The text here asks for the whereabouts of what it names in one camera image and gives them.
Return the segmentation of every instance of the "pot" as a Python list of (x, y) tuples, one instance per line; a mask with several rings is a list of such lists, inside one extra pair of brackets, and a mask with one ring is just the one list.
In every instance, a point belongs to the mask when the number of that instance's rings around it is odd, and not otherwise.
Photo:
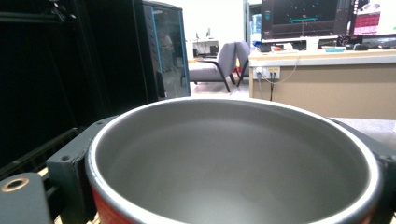
[(383, 184), (349, 131), (253, 99), (131, 110), (95, 136), (86, 172), (101, 223), (365, 223)]

